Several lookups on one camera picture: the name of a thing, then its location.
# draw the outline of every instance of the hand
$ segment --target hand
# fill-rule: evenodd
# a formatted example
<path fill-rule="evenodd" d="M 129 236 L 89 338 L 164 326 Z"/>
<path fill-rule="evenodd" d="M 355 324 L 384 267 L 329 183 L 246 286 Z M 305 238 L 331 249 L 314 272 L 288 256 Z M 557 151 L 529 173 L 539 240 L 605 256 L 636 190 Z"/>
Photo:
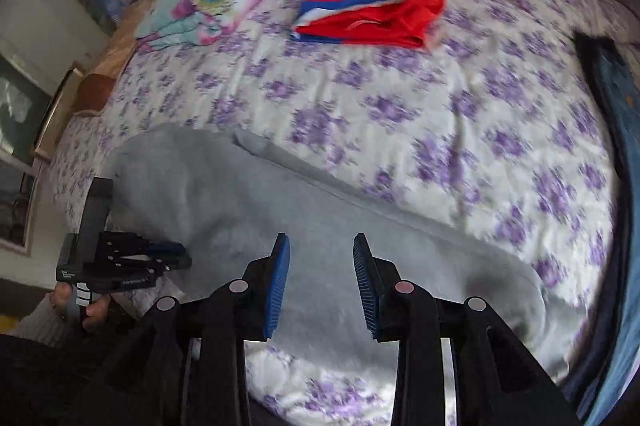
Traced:
<path fill-rule="evenodd" d="M 71 285 L 68 283 L 58 282 L 56 284 L 55 289 L 53 289 L 53 292 L 49 297 L 56 312 L 64 313 L 66 309 L 66 302 L 71 297 L 71 293 Z M 86 308 L 87 317 L 82 321 L 84 330 L 90 332 L 104 323 L 107 318 L 107 309 L 109 308 L 110 301 L 111 296 L 105 294 L 101 296 L 98 301 L 93 302 Z"/>

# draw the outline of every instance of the floral bedspread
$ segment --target floral bedspread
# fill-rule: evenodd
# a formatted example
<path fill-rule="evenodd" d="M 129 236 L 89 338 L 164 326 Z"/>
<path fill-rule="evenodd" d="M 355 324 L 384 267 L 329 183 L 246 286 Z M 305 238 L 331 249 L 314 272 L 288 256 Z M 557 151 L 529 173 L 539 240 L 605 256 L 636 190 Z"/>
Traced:
<path fill-rule="evenodd" d="M 264 0 L 210 47 L 135 56 L 103 115 L 72 120 L 52 162 L 69 224 L 79 225 L 105 156 L 129 137 L 169 120 L 239 125 L 372 196 L 497 244 L 590 309 L 617 177 L 570 35 L 612 35 L 640 78 L 640 24 L 624 3 L 448 0 L 423 51 L 290 40 L 299 3 Z M 132 297 L 144 310 L 158 293 Z M 388 423 L 392 388 L 247 348 L 253 395 L 290 422 Z"/>

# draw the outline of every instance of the red fabric with blue and white stripe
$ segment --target red fabric with blue and white stripe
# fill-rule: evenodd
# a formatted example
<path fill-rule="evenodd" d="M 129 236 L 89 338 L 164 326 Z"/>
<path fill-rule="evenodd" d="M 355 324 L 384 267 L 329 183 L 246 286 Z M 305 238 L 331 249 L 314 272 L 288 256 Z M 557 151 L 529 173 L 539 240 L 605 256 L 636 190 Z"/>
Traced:
<path fill-rule="evenodd" d="M 423 47 L 446 0 L 305 0 L 292 37 L 305 42 Z"/>

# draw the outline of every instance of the wall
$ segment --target wall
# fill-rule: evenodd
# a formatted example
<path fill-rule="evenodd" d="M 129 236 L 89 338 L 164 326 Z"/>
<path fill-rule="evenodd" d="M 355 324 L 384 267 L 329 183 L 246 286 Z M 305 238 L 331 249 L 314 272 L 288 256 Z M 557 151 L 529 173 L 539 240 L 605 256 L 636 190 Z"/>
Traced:
<path fill-rule="evenodd" d="M 107 40 L 77 0 L 0 0 L 0 53 L 48 94 L 55 93 L 73 61 L 90 65 Z M 40 184 L 31 255 L 0 249 L 0 278 L 52 288 L 66 226 Z"/>
<path fill-rule="evenodd" d="M 43 184 L 40 183 L 34 200 L 31 255 L 26 257 L 0 249 L 0 278 L 25 285 L 53 288 L 56 284 L 56 264 L 66 235 L 66 224 Z"/>
<path fill-rule="evenodd" d="M 73 61 L 89 66 L 107 40 L 78 0 L 0 0 L 0 53 L 48 94 Z"/>

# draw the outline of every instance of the window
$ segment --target window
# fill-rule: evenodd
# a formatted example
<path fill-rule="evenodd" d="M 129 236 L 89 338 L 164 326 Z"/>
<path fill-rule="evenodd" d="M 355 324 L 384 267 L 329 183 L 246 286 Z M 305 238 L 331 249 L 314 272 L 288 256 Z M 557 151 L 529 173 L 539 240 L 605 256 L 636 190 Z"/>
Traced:
<path fill-rule="evenodd" d="M 51 97 L 0 56 L 0 150 L 31 166 L 31 147 Z"/>
<path fill-rule="evenodd" d="M 0 246 L 26 250 L 34 184 L 33 175 L 0 162 Z"/>

